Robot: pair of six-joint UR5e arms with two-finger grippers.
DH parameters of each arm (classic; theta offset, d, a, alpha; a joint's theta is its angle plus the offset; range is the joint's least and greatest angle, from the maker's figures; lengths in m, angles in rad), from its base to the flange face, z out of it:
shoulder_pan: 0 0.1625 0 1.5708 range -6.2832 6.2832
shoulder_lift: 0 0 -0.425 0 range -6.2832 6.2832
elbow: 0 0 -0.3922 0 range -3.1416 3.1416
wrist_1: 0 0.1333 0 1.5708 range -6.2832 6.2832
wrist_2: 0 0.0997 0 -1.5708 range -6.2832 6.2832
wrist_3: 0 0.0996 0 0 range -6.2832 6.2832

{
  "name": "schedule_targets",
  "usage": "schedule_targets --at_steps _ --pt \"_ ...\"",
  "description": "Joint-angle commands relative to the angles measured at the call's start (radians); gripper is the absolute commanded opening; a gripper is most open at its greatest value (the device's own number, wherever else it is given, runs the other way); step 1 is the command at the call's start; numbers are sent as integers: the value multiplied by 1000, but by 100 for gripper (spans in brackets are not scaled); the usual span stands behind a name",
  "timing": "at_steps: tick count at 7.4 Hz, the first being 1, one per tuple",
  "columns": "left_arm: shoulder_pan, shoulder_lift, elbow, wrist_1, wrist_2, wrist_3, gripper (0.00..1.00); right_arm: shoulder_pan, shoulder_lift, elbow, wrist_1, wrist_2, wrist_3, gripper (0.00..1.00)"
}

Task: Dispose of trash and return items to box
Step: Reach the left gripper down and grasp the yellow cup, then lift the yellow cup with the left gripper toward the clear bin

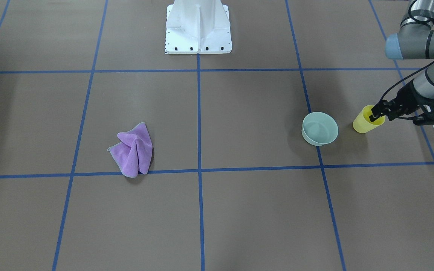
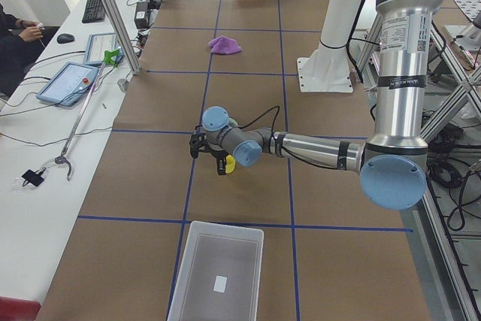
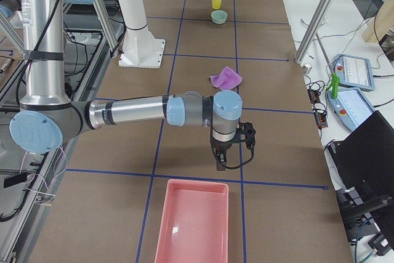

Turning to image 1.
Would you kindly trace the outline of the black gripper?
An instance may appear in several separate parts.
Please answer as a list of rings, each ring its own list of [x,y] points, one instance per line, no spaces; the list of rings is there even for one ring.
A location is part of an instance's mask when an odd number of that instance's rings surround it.
[[[403,115],[410,115],[427,105],[430,98],[419,94],[414,85],[405,85],[397,93],[396,98],[390,102],[384,99],[372,106],[368,116],[369,123],[384,123],[386,116],[388,120],[401,118]]]

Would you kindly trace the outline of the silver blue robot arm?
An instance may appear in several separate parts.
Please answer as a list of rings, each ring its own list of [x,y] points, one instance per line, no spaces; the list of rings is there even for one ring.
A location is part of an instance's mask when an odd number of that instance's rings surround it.
[[[434,125],[434,0],[412,0],[397,33],[387,38],[389,59],[430,59],[431,63],[407,77],[392,100],[382,97],[372,107],[368,120],[411,120],[417,126]]]

